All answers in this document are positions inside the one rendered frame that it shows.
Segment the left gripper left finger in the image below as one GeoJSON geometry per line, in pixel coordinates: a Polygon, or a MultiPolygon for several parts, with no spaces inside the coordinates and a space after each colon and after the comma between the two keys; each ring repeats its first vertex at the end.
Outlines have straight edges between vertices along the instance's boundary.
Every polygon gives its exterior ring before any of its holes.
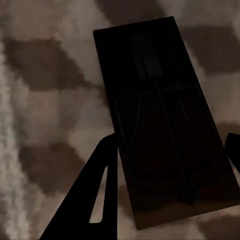
{"type": "Polygon", "coordinates": [[[117,240],[118,134],[104,137],[39,240],[117,240]],[[105,167],[103,217],[89,223],[105,167]]]}

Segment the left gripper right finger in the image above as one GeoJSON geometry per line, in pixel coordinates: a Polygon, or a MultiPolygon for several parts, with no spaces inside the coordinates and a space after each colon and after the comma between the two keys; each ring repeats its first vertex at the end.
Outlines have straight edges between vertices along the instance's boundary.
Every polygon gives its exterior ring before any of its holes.
{"type": "Polygon", "coordinates": [[[240,135],[229,133],[227,135],[224,148],[227,156],[233,162],[236,169],[240,172],[240,135]]]}

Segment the mousetrap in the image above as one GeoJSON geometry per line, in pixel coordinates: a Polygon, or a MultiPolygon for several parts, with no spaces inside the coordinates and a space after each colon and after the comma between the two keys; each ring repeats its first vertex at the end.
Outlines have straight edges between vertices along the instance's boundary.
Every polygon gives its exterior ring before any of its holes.
{"type": "Polygon", "coordinates": [[[136,230],[240,205],[174,16],[93,37],[136,230]]]}

